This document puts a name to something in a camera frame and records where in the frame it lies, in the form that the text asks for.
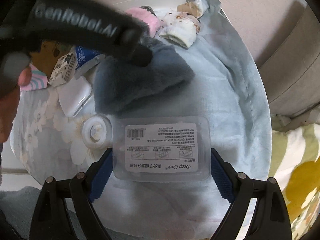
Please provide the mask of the person left hand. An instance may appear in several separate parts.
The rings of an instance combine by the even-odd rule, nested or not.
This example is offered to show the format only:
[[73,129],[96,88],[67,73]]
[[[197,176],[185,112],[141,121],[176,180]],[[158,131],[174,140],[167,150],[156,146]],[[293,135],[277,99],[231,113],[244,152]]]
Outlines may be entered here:
[[0,143],[8,140],[12,129],[12,122],[17,113],[20,100],[20,87],[29,85],[31,81],[31,68],[25,68],[17,80],[17,85],[12,92],[1,98],[0,103]]

